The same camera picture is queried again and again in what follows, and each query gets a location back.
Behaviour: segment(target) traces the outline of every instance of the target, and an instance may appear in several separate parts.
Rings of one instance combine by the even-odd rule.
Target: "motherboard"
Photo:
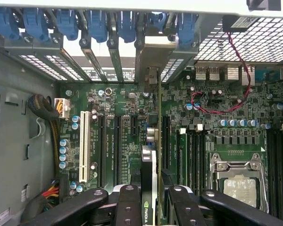
[[[161,87],[161,168],[197,195],[216,189],[269,212],[270,190],[281,184],[275,181],[277,164],[269,165],[281,164],[269,150],[280,146],[268,137],[283,133],[283,80],[257,79],[262,71],[255,71],[247,101],[226,113],[243,101],[247,86],[192,80],[189,73]],[[129,184],[141,167],[142,145],[153,148],[147,117],[157,113],[158,93],[135,84],[68,83],[60,97],[69,100],[60,133],[60,169],[68,174],[69,195]]]

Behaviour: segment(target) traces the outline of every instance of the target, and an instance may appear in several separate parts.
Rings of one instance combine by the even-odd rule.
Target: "mounting screw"
[[[128,190],[128,191],[132,191],[134,188],[132,187],[132,186],[127,186],[126,187],[126,190]]]
[[[179,192],[179,191],[181,191],[182,189],[181,189],[180,186],[175,186],[175,187],[174,187],[174,190]]]
[[[72,91],[70,89],[66,90],[65,94],[66,96],[70,97],[72,95]]]
[[[25,36],[25,37],[24,37],[24,41],[27,42],[27,43],[30,43],[30,38],[27,37],[27,36]]]
[[[53,37],[53,38],[52,38],[52,41],[53,41],[53,43],[55,43],[55,44],[58,44],[58,42],[59,42],[58,38],[56,38],[56,37]]]
[[[214,197],[215,196],[214,192],[206,192],[206,195],[209,196],[209,197]]]
[[[93,193],[94,195],[102,195],[103,194],[103,192],[102,191],[100,191],[100,190],[98,190],[98,191],[95,191],[95,193]]]

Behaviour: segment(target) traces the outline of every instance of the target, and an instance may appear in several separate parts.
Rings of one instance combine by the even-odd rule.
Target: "green circuit board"
[[[231,87],[217,82],[186,82],[180,80],[162,87],[162,167],[172,173],[174,184],[187,185],[196,193],[209,188],[210,161],[218,153],[223,161],[249,161],[258,153],[263,163],[265,183],[267,184],[266,130],[261,124],[283,123],[283,110],[273,107],[283,103],[283,81],[258,82],[252,87],[248,101],[232,113],[209,114],[200,110],[187,110],[191,103],[191,89],[203,95],[195,97],[195,103],[207,110],[226,111],[233,101],[243,99],[243,87]],[[109,95],[99,95],[101,90],[111,89]],[[212,90],[221,90],[218,96],[210,96]],[[79,166],[79,133],[71,126],[71,118],[81,111],[97,110],[98,121],[91,122],[90,163],[97,162],[98,170],[92,170],[85,189],[103,187],[111,192],[117,184],[128,184],[132,171],[141,166],[141,145],[146,144],[146,114],[157,109],[156,95],[143,96],[134,84],[65,84],[61,86],[60,97],[70,100],[70,120],[61,121],[61,139],[70,141],[68,167],[61,172],[71,176]],[[121,162],[115,164],[115,123],[120,117]],[[132,116],[137,134],[132,135]],[[255,126],[220,126],[221,120],[255,120]],[[203,132],[195,128],[201,124]],[[100,133],[105,127],[104,137]]]

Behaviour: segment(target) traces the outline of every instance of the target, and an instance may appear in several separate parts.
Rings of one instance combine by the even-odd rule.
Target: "expansion slot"
[[[269,211],[283,220],[283,131],[267,130],[267,159]]]
[[[98,180],[98,187],[105,187],[106,185],[106,119],[104,116],[99,116],[99,135],[98,144],[100,146],[100,178]]]
[[[122,117],[114,117],[114,186],[122,183]]]
[[[90,112],[81,112],[79,182],[90,178]]]
[[[170,117],[162,116],[162,166],[169,168],[170,164]]]

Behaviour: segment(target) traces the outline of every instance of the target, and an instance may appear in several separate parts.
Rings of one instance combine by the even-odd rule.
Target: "sticker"
[[[258,18],[240,17],[231,28],[249,28]]]
[[[8,208],[6,211],[0,213],[0,226],[5,224],[7,221],[11,219],[10,216],[10,208]]]

